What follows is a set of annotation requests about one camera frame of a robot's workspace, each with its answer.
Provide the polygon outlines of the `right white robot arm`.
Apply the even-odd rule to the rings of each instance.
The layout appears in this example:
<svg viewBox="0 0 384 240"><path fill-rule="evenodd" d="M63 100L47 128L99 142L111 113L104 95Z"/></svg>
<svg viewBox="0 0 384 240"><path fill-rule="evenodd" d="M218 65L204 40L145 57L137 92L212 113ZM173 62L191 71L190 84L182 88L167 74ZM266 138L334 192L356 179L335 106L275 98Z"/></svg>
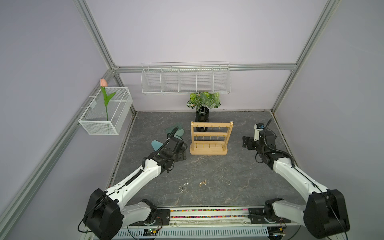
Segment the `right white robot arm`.
<svg viewBox="0 0 384 240"><path fill-rule="evenodd" d="M344 195L319 184L304 173L287 152L277 150L273 131L256 128L253 137L243 137L242 146L255 150L262 163L290 183L306 202L298 205L282 198L267 200L259 213L266 222L272 224L287 219L304 226L317 239L346 234L350 230Z"/></svg>

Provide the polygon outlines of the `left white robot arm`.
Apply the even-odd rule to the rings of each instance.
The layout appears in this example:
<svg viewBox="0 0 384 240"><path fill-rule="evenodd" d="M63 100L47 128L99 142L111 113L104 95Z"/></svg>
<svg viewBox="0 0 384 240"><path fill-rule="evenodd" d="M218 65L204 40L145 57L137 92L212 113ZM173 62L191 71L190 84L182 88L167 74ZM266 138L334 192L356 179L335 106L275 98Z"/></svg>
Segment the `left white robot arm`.
<svg viewBox="0 0 384 240"><path fill-rule="evenodd" d="M155 223L157 207L151 201L144 199L134 205L127 203L151 180L163 172L170 172L180 158L185 160L187 148L181 139L169 137L125 179L106 190L93 191L81 222L100 240L111 240L122 227L133 223Z"/></svg>

